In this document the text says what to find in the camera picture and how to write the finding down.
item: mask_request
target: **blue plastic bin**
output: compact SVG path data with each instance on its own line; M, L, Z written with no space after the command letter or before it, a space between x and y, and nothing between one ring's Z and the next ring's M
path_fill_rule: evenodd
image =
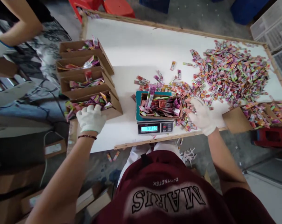
M230 8L234 21L247 25L269 0L235 0Z
M139 0L141 5L168 14L170 0Z

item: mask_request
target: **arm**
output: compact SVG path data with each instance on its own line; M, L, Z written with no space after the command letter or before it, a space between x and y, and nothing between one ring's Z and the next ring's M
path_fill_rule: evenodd
M97 136L106 117L101 116L101 106L93 105L77 113L82 135ZM37 204L26 220L26 224L70 223L75 218L76 201L86 176L87 164L93 138L82 137L63 161Z
M200 99L196 98L187 99L186 102L196 108L197 114L194 114L189 109L185 109L185 112L191 121L208 137L212 161L219 176L223 194L233 187L241 187L251 191L230 150L223 141L218 128L210 118L208 107Z
M2 3L19 19L9 31L0 35L0 40L8 46L26 42L42 30L43 26L26 0L1 0Z

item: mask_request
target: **wooden table frame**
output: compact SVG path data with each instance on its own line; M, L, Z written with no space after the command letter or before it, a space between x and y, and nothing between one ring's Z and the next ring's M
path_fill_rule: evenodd
M160 28L160 29L173 30L173 31L182 32L182 33L200 35L200 36L204 36L204 37L212 37L212 38L218 38L218 39L224 39L224 40L230 40L230 41L239 41L239 42L244 42L244 43L248 43L248 44L263 45L263 47L264 47L264 49L265 49L265 51L268 55L268 58L271 60L271 64L274 68L274 73L277 75L279 82L282 86L282 76L281 76L281 74L280 74L280 72L279 72L279 70L278 70L278 68L275 64L275 60L273 59L266 43L261 43L261 42L257 42L257 41L253 41L253 40L245 40L245 39L240 39L240 38L228 37L228 36L221 36L221 35L216 35L216 34L210 34L210 33L205 33L205 32L196 31L196 30L183 29L183 28L179 28L179 27L168 26L168 25L159 24L159 23L155 23L155 22L149 22L149 21L142 21L142 20L139 20L139 19L134 19L134 18L129 18L129 17L115 16L115 15L111 15L111 14L107 14L107 13L99 12L99 11L94 11L94 10L88 10L88 11L93 13L93 14L98 14L101 18L104 18L104 19L110 19L110 20L134 23L134 24L139 24L139 25L151 26L151 27L155 27L155 29ZM83 15L82 20L83 20L83 22L82 22L82 30L81 30L81 33L80 33L80 39L85 40L86 34L87 34L87 22L88 22L86 14ZM219 128L219 130L220 131L227 130L227 127ZM201 131L189 132L189 133L185 133L185 134L182 134L182 135L175 135L175 136L171 136L171 137L165 137L165 138L152 139L152 140L147 140L147 141L142 141L142 142L134 142L134 143L116 145L116 146L114 146L114 149L126 149L127 147L143 145L143 144L147 144L147 143L162 142L162 141L166 141L166 140L184 138L184 137L189 137L189 136L194 136L194 135L199 135L199 134L202 134L202 132Z

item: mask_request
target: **sleeve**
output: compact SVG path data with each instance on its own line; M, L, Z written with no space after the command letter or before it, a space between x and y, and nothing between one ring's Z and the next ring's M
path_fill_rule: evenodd
M261 201L244 188L231 188L223 199L237 224L272 224L275 223Z

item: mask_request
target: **white table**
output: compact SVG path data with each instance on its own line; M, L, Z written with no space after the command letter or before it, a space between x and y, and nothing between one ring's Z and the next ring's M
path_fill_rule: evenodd
M265 87L265 91L272 95L275 100L282 100L282 77L273 63L266 44L185 30L106 13L96 13L100 15L101 19L84 17L81 38L92 39L92 35L94 35L101 42L115 71L112 79L123 109L123 115L106 122L101 134L94 142L91 152L124 149L145 143L202 134L201 131L186 132L183 127L174 127L172 133L157 135L155 139L152 136L138 135L135 119L136 104L130 96L136 93L139 88L138 85L134 85L136 76L142 76L150 80L151 83L156 83L153 78L156 75L156 70L160 70L165 83L169 83L177 74L177 69L180 69L182 80L191 84L193 74L198 73L199 68L185 66L182 63L192 62L190 49L196 50L203 57L204 51L215 48L214 40L258 44L258 47L247 48L252 51L253 56L261 55L270 58L271 68L276 72L269 71L270 80ZM174 71L170 70L172 61L177 62ZM258 101L271 100L269 95L264 95ZM212 106L214 107L214 110L211 111L212 119L220 130L225 130L222 114L229 111L228 104L214 101Z

